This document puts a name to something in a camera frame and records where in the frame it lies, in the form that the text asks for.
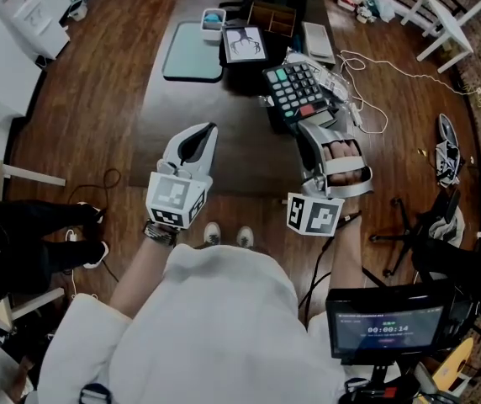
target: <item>dark wooden table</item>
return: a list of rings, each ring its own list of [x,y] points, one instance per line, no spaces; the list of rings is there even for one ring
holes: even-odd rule
[[[299,159],[294,139],[272,132],[266,109],[257,97],[243,96],[217,83],[173,82],[162,66],[175,28],[198,21],[205,8],[239,0],[178,0],[160,49],[136,130],[130,185],[147,187],[151,171],[172,136],[191,125],[212,121],[219,137],[212,177],[214,191],[241,195],[283,197],[300,187]],[[305,20],[330,25],[323,0],[309,0]]]

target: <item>person in black clothing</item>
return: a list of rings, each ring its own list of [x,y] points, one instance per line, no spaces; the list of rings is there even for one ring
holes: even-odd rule
[[[68,226],[96,225],[102,218],[103,211],[85,203],[0,202],[0,300],[9,292],[46,292],[53,273],[98,266],[108,254],[105,242],[41,238]]]

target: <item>monitor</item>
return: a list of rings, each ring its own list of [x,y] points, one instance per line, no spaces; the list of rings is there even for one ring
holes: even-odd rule
[[[453,296],[447,280],[333,289],[326,299],[332,356],[344,364],[391,364],[434,350]]]

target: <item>red button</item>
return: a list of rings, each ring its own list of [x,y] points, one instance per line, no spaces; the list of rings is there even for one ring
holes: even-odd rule
[[[300,114],[305,117],[306,115],[312,115],[315,113],[315,109],[312,105],[306,104],[300,108]]]

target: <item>framed picture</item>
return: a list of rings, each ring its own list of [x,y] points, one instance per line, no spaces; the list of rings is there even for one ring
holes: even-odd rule
[[[259,27],[229,27],[222,30],[228,63],[265,61],[267,49]]]

